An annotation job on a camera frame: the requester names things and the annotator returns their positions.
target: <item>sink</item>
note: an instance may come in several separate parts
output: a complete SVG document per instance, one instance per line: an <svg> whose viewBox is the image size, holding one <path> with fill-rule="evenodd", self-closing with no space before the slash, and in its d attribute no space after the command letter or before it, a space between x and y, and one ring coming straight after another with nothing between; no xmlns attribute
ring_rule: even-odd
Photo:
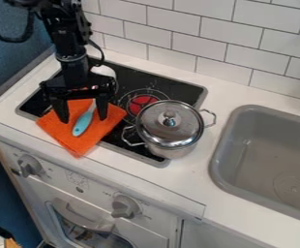
<svg viewBox="0 0 300 248"><path fill-rule="evenodd" d="M237 108L209 170L224 191L300 220L300 116Z"/></svg>

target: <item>oven window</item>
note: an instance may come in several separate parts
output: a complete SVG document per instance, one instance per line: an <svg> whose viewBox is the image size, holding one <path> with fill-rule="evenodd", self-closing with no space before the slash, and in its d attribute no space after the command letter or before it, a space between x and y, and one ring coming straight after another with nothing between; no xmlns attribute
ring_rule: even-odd
<svg viewBox="0 0 300 248"><path fill-rule="evenodd" d="M100 233L86 230L65 219L55 211L64 235L72 242L85 248L135 248L125 238L114 233Z"/></svg>

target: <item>stainless steel pot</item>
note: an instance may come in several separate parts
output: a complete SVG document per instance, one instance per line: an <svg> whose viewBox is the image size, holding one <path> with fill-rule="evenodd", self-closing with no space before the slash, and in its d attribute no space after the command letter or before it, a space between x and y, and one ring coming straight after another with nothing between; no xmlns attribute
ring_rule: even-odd
<svg viewBox="0 0 300 248"><path fill-rule="evenodd" d="M213 115L213 122L205 125L199 112ZM146 145L154 155L176 159L192 152L204 129L216 124L217 116L208 109L197 111L192 106L173 100L156 102L144 108L134 126L125 127L121 139L129 146ZM126 139L128 130L136 128L144 142L131 143Z"/></svg>

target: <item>blue wall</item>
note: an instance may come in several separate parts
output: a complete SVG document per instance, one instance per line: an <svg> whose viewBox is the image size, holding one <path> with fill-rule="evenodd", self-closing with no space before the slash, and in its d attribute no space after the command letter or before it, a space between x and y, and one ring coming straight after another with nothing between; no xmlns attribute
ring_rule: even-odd
<svg viewBox="0 0 300 248"><path fill-rule="evenodd" d="M0 31L2 35L15 37L22 33L26 11L13 8L0 0ZM40 21L35 23L33 37L23 44L7 44L0 41L0 84L5 82L50 45L49 37Z"/></svg>
<svg viewBox="0 0 300 248"><path fill-rule="evenodd" d="M23 31L26 12L0 0L0 30L15 37ZM24 44L0 42L0 85L50 46L49 37L37 21L35 34ZM34 223L23 206L14 186L0 164L0 227L12 233L23 248L35 248L41 241Z"/></svg>

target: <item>pot lid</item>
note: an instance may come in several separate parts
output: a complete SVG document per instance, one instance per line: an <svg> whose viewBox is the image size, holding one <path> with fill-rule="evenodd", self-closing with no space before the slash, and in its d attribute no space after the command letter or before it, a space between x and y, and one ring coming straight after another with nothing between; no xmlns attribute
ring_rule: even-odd
<svg viewBox="0 0 300 248"><path fill-rule="evenodd" d="M199 140L204 122L190 105L165 100L144 108L138 115L136 128L144 140L161 147L177 148Z"/></svg>

